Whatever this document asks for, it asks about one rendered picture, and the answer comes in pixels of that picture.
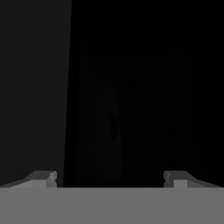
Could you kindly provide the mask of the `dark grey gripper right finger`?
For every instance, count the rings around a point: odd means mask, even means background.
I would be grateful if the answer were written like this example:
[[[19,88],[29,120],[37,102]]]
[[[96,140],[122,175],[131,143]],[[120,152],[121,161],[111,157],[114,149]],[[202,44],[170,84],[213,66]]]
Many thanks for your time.
[[[224,188],[224,185],[216,185],[195,178],[187,171],[165,171],[164,187],[166,188]]]

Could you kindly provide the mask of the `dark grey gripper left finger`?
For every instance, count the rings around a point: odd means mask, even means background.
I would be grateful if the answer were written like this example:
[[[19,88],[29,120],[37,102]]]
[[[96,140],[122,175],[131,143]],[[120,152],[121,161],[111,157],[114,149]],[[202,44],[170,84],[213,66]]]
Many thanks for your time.
[[[11,182],[6,185],[0,185],[0,188],[56,188],[56,171],[33,171],[27,177]]]

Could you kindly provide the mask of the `black microwave door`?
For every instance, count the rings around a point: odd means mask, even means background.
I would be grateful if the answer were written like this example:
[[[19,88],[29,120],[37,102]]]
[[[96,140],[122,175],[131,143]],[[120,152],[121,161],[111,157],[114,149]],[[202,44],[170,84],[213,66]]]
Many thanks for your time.
[[[71,0],[0,0],[0,185],[63,174]]]

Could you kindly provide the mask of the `black microwave oven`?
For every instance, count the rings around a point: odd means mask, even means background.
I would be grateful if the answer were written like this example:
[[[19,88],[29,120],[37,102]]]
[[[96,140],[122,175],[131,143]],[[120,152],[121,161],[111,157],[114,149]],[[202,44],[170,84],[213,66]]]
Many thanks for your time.
[[[224,0],[72,0],[75,187],[224,187]]]

